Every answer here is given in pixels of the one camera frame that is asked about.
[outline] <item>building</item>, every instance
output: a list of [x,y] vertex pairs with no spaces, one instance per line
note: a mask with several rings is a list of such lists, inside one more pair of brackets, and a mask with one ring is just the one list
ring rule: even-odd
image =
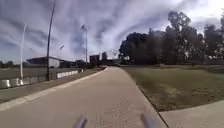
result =
[[[47,57],[31,58],[31,59],[27,59],[27,62],[29,62],[30,64],[35,64],[35,65],[46,67],[47,66]],[[72,66],[75,66],[75,62],[66,61],[63,59],[59,59],[59,58],[50,56],[49,57],[49,66],[52,68],[70,68]]]
[[100,55],[91,55],[89,56],[89,62],[91,66],[99,66],[100,64]]

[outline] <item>concrete path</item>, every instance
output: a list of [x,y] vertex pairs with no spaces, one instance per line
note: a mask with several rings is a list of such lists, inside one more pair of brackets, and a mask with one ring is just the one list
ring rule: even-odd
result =
[[224,101],[194,108],[161,112],[170,128],[223,128]]
[[72,128],[80,115],[86,128],[144,128],[140,114],[149,113],[155,128],[165,125],[135,83],[119,68],[38,99],[0,111],[2,128]]

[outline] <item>street lamp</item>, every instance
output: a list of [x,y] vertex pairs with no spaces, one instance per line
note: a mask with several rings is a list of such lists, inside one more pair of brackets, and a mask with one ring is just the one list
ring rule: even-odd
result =
[[52,26],[52,21],[54,17],[54,10],[55,10],[55,5],[56,5],[56,0],[54,0],[54,5],[52,9],[52,14],[51,14],[51,20],[50,20],[50,26],[49,26],[49,33],[48,33],[48,42],[47,42],[47,80],[50,80],[50,70],[49,70],[49,50],[50,50],[50,41],[51,41],[51,26]]
[[27,23],[24,24],[24,28],[23,28],[23,34],[22,34],[22,40],[21,40],[21,49],[20,49],[20,84],[22,83],[22,79],[23,79],[23,42],[24,42],[24,37],[25,37],[25,32],[26,32],[26,25]]
[[88,57],[88,45],[87,45],[87,32],[88,32],[88,30],[87,30],[87,28],[86,28],[86,26],[85,25],[82,25],[82,28],[81,28],[84,32],[86,32],[86,66],[87,66],[87,57]]

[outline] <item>grass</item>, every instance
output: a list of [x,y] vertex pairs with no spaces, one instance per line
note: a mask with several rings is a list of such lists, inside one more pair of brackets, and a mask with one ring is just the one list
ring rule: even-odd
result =
[[190,68],[124,68],[158,111],[224,99],[224,74]]
[[101,69],[90,69],[86,70],[82,73],[78,73],[76,75],[68,76],[68,77],[63,77],[57,80],[52,80],[48,82],[43,82],[43,83],[38,83],[38,84],[33,84],[33,85],[27,85],[27,86],[22,86],[22,87],[17,87],[17,88],[10,88],[10,89],[4,89],[0,90],[0,103],[7,102],[19,97],[27,96],[29,94],[45,90],[48,88],[52,88],[64,83],[67,83],[69,81],[73,81],[79,78],[82,78],[84,76],[88,76],[91,74],[94,74]]

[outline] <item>field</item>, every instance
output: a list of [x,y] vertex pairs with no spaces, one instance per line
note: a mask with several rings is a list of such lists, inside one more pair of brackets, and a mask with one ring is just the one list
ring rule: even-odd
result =
[[183,109],[224,99],[224,74],[203,69],[125,67],[158,111]]
[[[51,68],[51,73],[56,72],[66,72],[66,71],[74,71],[76,69],[72,68]],[[24,77],[26,76],[37,76],[37,75],[44,75],[46,74],[47,69],[46,68],[24,68],[23,74]],[[20,69],[19,68],[13,68],[13,69],[1,69],[0,68],[0,80],[4,79],[12,79],[12,78],[18,78],[20,77]]]

